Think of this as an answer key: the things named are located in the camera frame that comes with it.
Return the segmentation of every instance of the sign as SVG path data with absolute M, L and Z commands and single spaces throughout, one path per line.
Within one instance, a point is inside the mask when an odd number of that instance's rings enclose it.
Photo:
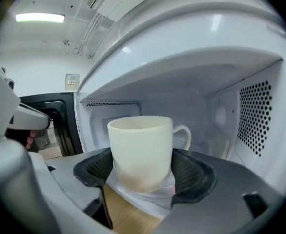
M 79 76 L 75 74 L 66 74 L 65 90 L 77 90 L 79 87 Z

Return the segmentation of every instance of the ceiling light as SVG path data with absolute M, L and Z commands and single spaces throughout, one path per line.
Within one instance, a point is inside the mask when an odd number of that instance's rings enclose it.
M 50 22 L 64 22 L 64 15 L 47 14 L 47 13 L 24 13 L 15 15 L 16 21 L 50 21 Z

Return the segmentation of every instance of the pipe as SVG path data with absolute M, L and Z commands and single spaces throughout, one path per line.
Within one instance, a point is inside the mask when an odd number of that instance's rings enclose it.
M 82 40 L 87 41 L 87 39 L 89 38 L 91 32 L 93 31 L 93 29 L 94 29 L 95 25 L 97 24 L 97 22 L 98 22 L 98 20 L 99 20 L 100 17 L 101 17 L 101 14 L 99 14 L 99 13 L 97 13 L 97 14 L 95 15 L 95 17 L 94 17 L 95 19 L 92 20 L 91 28 L 89 29 L 89 31 L 88 31 L 88 33 L 86 34 L 86 36 L 83 36 Z
M 73 31 L 74 23 L 75 23 L 75 21 L 76 21 L 77 14 L 78 14 L 78 12 L 79 12 L 79 9 L 80 9 L 80 7 L 81 7 L 83 1 L 84 1 L 84 0 L 80 0 L 80 3 L 79 3 L 79 5 L 78 5 L 78 8 L 77 8 L 77 10 L 76 10 L 76 12 L 75 12 L 74 20 L 73 20 L 73 22 L 72 22 L 72 24 L 71 24 L 70 31 L 69 31 L 69 38 L 71 37 L 71 32 Z
M 88 41 L 88 44 L 86 45 L 86 47 L 89 46 L 90 41 L 93 39 L 93 37 L 94 37 L 94 35 L 95 35 L 97 29 L 100 27 L 100 25 L 102 24 L 102 22 L 104 21 L 104 19 L 105 19 L 105 17 L 101 17 L 100 20 L 98 21 L 98 23 L 96 24 L 96 26 L 94 27 L 93 32 L 92 32 L 93 34 L 91 33 L 90 38 L 89 38 L 89 41 Z
M 101 14 L 99 14 L 97 16 L 97 18 L 95 19 L 95 21 L 92 24 L 91 29 L 89 30 L 89 32 L 87 34 L 87 37 L 85 39 L 81 40 L 81 43 L 79 44 L 79 48 L 78 48 L 79 51 L 84 48 L 86 41 L 89 40 L 89 42 L 90 42 L 91 36 L 94 35 L 93 34 L 94 30 L 97 29 L 97 27 L 102 23 L 103 19 L 104 19 L 104 17 Z
M 85 40 L 88 32 L 90 31 L 90 29 L 92 28 L 92 25 L 94 24 L 94 22 L 97 20 L 97 17 L 99 16 L 99 13 L 95 13 L 95 15 L 93 16 L 93 18 L 91 19 L 91 21 L 89 22 L 87 28 L 85 29 L 84 35 L 82 37 L 82 40 Z

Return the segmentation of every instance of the fluorescent light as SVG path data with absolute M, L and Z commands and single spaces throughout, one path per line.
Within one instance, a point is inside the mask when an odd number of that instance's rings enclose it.
M 220 24 L 221 14 L 215 14 L 212 19 L 211 32 L 216 32 Z
M 64 22 L 64 15 L 47 14 L 47 13 L 24 13 L 15 15 L 16 21 L 51 21 Z
M 124 48 L 123 48 L 123 51 L 125 51 L 127 54 L 129 54 L 129 53 L 132 52 L 132 50 L 129 49 L 128 47 L 124 47 Z

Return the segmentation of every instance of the white wall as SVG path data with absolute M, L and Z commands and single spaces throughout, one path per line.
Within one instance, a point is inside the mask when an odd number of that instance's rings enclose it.
M 79 74 L 80 83 L 92 67 L 87 56 L 66 54 L 64 50 L 12 51 L 0 54 L 0 66 L 15 82 L 17 96 L 68 92 L 66 73 Z

